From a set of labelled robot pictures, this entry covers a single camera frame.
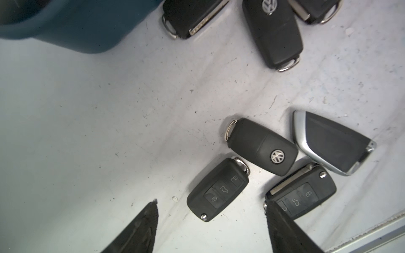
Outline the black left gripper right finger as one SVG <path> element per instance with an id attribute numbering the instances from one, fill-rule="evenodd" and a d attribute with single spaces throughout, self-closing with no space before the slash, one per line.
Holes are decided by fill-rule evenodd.
<path id="1" fill-rule="evenodd" d="M 274 253 L 324 253 L 276 202 L 265 201 L 265 210 Z"/>

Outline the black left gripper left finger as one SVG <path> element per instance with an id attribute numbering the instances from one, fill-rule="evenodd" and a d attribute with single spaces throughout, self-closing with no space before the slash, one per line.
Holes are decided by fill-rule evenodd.
<path id="1" fill-rule="evenodd" d="M 158 201 L 149 202 L 103 253 L 151 253 L 158 227 Z"/>

